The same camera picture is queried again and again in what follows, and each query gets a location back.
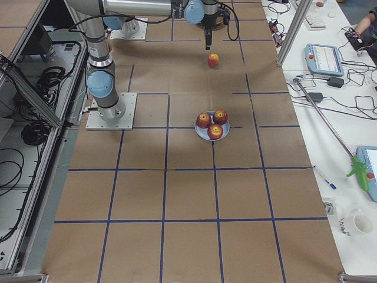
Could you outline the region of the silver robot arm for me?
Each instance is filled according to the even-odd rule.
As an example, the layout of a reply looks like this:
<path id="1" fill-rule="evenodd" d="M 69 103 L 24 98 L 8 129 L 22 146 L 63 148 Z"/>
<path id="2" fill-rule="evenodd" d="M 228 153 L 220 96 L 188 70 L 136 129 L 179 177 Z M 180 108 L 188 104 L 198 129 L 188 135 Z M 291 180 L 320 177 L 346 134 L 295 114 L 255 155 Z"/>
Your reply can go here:
<path id="1" fill-rule="evenodd" d="M 97 104 L 104 129 L 130 129 L 133 125 L 136 94 L 119 93 L 115 88 L 115 63 L 110 53 L 105 27 L 122 29 L 139 16 L 184 18 L 190 24 L 204 26 L 206 49 L 212 43 L 212 31 L 219 17 L 228 24 L 230 10 L 219 1 L 68 1 L 75 11 L 85 15 L 80 21 L 86 40 L 91 73 L 87 88 Z"/>
<path id="2" fill-rule="evenodd" d="M 102 20 L 111 30 L 113 38 L 131 38 L 140 30 L 139 23 L 132 18 L 111 16 L 104 17 Z"/>

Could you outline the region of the person forearm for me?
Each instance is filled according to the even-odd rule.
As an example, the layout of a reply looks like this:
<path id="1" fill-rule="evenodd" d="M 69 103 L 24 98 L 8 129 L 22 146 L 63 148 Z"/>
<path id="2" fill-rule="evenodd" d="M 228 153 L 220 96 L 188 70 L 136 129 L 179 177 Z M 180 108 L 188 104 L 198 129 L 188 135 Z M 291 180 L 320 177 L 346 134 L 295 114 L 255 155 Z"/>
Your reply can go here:
<path id="1" fill-rule="evenodd" d="M 370 33 L 376 31 L 376 10 L 370 10 L 367 16 L 365 16 L 356 26 L 355 32 L 362 34 L 369 30 Z"/>

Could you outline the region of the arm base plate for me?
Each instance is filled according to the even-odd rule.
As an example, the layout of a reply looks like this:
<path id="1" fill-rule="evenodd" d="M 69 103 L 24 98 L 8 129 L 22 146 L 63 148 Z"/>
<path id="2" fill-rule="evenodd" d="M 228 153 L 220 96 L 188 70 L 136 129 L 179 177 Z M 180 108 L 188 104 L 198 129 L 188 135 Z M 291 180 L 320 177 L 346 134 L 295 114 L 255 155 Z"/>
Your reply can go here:
<path id="1" fill-rule="evenodd" d="M 137 93 L 118 93 L 118 103 L 110 108 L 102 108 L 94 98 L 88 114 L 87 130 L 132 130 L 134 124 Z"/>
<path id="2" fill-rule="evenodd" d="M 147 33 L 147 23 L 143 22 L 147 18 L 132 19 L 125 21 L 125 18 L 115 17 L 107 21 L 107 25 L 111 30 L 111 40 L 145 40 Z"/>

